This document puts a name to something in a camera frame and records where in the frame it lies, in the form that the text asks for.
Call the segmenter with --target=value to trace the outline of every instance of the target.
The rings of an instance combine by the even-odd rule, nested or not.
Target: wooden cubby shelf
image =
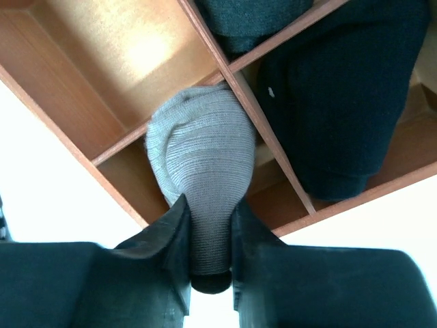
[[[0,79],[142,227],[169,208],[143,146],[152,114],[180,90],[226,81],[259,133],[246,198],[283,236],[437,174],[437,0],[404,113],[366,190],[321,202],[294,174],[252,91],[257,67],[347,2],[315,0],[229,62],[190,0],[0,0]]]

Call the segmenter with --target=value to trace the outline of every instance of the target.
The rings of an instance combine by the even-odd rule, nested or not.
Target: dark green cloth
[[[378,173],[428,24],[426,0],[351,0],[265,57],[257,97],[306,192],[344,200]]]
[[[226,53],[245,53],[281,31],[313,0],[195,0]]]

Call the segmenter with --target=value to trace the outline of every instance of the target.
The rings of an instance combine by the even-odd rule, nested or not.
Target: shelf divider
[[[112,156],[144,136],[147,132],[147,125],[149,121],[150,119],[147,119],[146,121],[140,123],[140,125],[138,125],[136,128],[126,133],[119,141],[117,141],[110,148],[94,158],[92,160],[92,163],[95,166],[99,166],[101,163],[105,162],[107,159],[111,158]]]
[[[209,51],[211,52],[213,58],[216,61],[218,68],[221,71],[221,74],[224,76],[226,81],[228,82],[231,89],[234,91],[237,99],[241,102],[244,110],[247,112],[247,115],[252,120],[256,129],[262,136],[263,140],[266,142],[266,145],[272,151],[275,159],[278,164],[281,166],[284,174],[287,176],[290,184],[293,186],[294,190],[298,194],[300,201],[303,203],[307,212],[312,215],[315,214],[314,206],[311,202],[311,199],[305,193],[302,186],[300,185],[288,158],[286,157],[281,144],[278,139],[274,135],[272,128],[270,127],[264,112],[262,111],[259,103],[257,102],[255,96],[246,80],[242,76],[240,72],[237,72],[234,76],[233,72],[229,68],[229,62],[221,50],[220,46],[216,43],[214,37],[212,36],[210,30],[207,28],[204,20],[199,13],[196,5],[193,1],[189,0],[178,0],[182,9],[185,11],[186,15],[190,19],[193,27],[196,29],[200,38],[203,40],[204,44],[207,46]]]

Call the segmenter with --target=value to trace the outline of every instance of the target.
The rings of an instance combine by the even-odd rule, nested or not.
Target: dark fabric
[[[185,197],[117,249],[0,243],[1,328],[182,328],[188,315]]]
[[[231,224],[241,328],[437,327],[426,281],[405,253],[289,246],[245,201]]]
[[[428,24],[427,0],[351,0],[265,57],[257,97],[306,192],[344,200],[378,173]]]
[[[282,30],[313,0],[195,0],[225,52],[245,53]]]

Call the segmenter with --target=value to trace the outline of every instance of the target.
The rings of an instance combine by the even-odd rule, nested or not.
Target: folded garment
[[[426,0],[352,0],[265,57],[257,97],[306,192],[344,200],[378,173],[428,24]]]
[[[195,0],[201,15],[228,55],[245,53],[281,31],[313,0]]]
[[[145,147],[168,203],[188,201],[191,273],[229,273],[230,215],[255,161],[255,129],[234,93],[225,83],[180,92],[152,116]]]

